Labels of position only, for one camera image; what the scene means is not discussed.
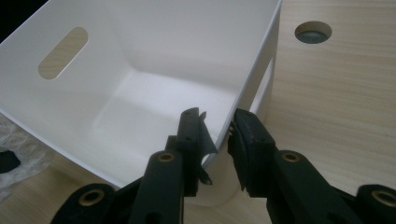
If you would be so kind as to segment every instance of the storage box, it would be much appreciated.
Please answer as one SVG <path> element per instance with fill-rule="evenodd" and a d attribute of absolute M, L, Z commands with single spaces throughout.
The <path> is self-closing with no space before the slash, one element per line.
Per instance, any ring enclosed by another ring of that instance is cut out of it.
<path fill-rule="evenodd" d="M 123 187 L 188 108 L 207 112 L 218 148 L 237 107 L 263 118 L 279 9 L 276 0 L 49 0 L 0 45 L 0 112 Z M 231 194 L 233 167 L 216 167 L 216 188 Z"/>

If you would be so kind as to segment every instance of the wood grain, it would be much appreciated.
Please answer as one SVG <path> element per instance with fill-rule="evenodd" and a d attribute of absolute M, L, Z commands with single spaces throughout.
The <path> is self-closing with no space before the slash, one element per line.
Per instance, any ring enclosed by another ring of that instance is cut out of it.
<path fill-rule="evenodd" d="M 396 2 L 285 0 L 276 80 L 265 126 L 279 148 L 303 153 L 334 186 L 396 189 Z M 294 29 L 323 21 L 332 37 L 299 42 Z M 0 204 L 1 223 L 48 223 L 75 189 L 100 178 L 57 156 Z M 271 223 L 265 200 L 237 192 L 216 207 L 186 205 L 185 223 Z"/>

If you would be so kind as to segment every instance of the white container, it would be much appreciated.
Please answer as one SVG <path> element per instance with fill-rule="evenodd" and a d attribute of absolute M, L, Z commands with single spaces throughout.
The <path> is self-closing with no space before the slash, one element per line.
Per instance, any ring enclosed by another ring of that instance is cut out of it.
<path fill-rule="evenodd" d="M 0 45 L 0 112 L 123 187 L 188 108 L 207 112 L 218 148 L 237 107 L 263 118 L 279 9 L 280 0 L 49 0 Z M 232 162 L 221 150 L 205 165 L 215 186 L 194 202 L 221 203 L 238 186 Z"/>

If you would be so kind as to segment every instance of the clear plastic wrap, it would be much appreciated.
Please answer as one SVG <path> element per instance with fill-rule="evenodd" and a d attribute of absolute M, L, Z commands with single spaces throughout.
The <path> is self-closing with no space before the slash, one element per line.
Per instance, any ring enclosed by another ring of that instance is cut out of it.
<path fill-rule="evenodd" d="M 46 169 L 55 152 L 6 116 L 0 114 L 0 152 L 14 152 L 21 164 L 0 174 L 0 202 L 16 188 L 18 183 Z"/>

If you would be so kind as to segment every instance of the light wood surface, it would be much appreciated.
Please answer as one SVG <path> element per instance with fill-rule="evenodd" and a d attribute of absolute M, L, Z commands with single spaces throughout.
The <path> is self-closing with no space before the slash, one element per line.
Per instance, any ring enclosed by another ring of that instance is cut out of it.
<path fill-rule="evenodd" d="M 332 37 L 307 45 L 305 21 Z M 396 189 L 396 2 L 284 0 L 276 79 L 264 122 L 279 148 L 303 153 L 339 189 Z M 52 165 L 0 204 L 0 223 L 49 223 L 77 188 L 104 182 L 57 155 Z M 237 192 L 216 207 L 186 205 L 185 223 L 271 223 L 265 200 Z"/>

